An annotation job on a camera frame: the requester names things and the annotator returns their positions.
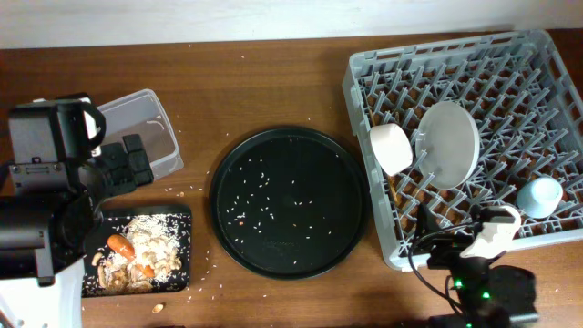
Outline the wooden chopstick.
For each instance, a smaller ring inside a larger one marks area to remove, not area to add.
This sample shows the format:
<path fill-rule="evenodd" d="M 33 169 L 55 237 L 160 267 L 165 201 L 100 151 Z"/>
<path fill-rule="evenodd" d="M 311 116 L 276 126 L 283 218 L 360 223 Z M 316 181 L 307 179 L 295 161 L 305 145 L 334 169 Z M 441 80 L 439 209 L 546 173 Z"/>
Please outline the wooden chopstick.
<path fill-rule="evenodd" d="M 402 129 L 395 123 L 377 125 L 371 128 L 369 136 L 374 157 L 386 175 L 390 195 L 394 201 L 399 202 L 394 188 L 394 175 L 401 171 Z"/>

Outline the pale blue plate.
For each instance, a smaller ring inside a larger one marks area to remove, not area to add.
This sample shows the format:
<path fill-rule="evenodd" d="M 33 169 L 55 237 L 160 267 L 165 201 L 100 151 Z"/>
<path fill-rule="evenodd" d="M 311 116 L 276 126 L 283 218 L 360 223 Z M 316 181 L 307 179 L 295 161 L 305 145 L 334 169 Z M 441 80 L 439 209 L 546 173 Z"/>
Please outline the pale blue plate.
<path fill-rule="evenodd" d="M 480 136 L 475 120 L 455 102 L 433 104 L 422 116 L 414 143 L 422 175 L 430 184 L 450 190 L 463 184 L 476 169 Z"/>

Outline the light blue cup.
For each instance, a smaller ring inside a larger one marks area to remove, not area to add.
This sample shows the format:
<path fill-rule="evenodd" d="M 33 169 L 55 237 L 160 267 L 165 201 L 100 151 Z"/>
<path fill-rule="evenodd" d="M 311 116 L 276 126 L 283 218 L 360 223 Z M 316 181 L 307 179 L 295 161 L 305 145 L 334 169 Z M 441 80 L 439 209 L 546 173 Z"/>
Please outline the light blue cup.
<path fill-rule="evenodd" d="M 555 179 L 542 177 L 526 184 L 517 194 L 516 204 L 527 216 L 544 219 L 555 212 L 563 188 Z"/>

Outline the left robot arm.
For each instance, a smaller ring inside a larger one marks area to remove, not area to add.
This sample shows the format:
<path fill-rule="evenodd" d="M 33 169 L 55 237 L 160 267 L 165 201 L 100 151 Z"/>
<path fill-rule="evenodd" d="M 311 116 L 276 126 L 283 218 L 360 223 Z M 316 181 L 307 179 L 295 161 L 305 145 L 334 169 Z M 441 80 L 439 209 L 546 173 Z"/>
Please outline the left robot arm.
<path fill-rule="evenodd" d="M 107 144 L 90 101 L 38 99 L 8 113 L 13 159 L 1 167 L 1 324 L 79 327 L 85 240 L 101 205 L 153 182 L 140 135 Z"/>

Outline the orange carrot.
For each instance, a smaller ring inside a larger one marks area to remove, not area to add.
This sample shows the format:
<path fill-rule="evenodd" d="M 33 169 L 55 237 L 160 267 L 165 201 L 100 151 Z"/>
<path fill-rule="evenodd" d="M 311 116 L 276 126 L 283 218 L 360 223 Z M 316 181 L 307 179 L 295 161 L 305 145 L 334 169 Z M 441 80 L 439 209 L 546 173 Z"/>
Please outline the orange carrot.
<path fill-rule="evenodd" d="M 132 244 L 122 235 L 113 234 L 107 239 L 107 246 L 114 252 L 128 260 L 134 267 L 140 270 L 147 278 L 154 278 L 154 270 L 146 265 L 137 263 L 136 253 Z"/>

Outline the pink bowl with food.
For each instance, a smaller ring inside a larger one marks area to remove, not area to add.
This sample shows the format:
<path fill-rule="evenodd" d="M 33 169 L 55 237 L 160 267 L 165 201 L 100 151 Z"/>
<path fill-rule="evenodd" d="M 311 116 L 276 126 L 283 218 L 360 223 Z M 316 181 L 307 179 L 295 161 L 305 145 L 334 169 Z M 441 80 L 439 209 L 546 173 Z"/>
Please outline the pink bowl with food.
<path fill-rule="evenodd" d="M 373 154 L 386 175 L 393 177 L 413 163 L 410 141 L 397 124 L 371 128 L 370 140 Z"/>

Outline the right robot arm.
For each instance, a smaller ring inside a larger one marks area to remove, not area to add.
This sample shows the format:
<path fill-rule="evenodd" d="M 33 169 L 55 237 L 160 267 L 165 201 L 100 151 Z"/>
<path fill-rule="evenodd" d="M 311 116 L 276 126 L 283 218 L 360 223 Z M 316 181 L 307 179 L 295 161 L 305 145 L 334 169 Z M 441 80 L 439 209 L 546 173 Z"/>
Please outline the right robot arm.
<path fill-rule="evenodd" d="M 416 278 L 453 310 L 430 317 L 431 327 L 526 327 L 538 321 L 534 273 L 493 265 L 506 254 L 520 224 L 520 213 L 511 205 L 474 206 L 469 221 L 441 228 L 429 208 L 420 206 L 407 260 Z M 417 251 L 429 253 L 428 269 L 449 272 L 442 291 L 419 272 L 413 259 Z"/>

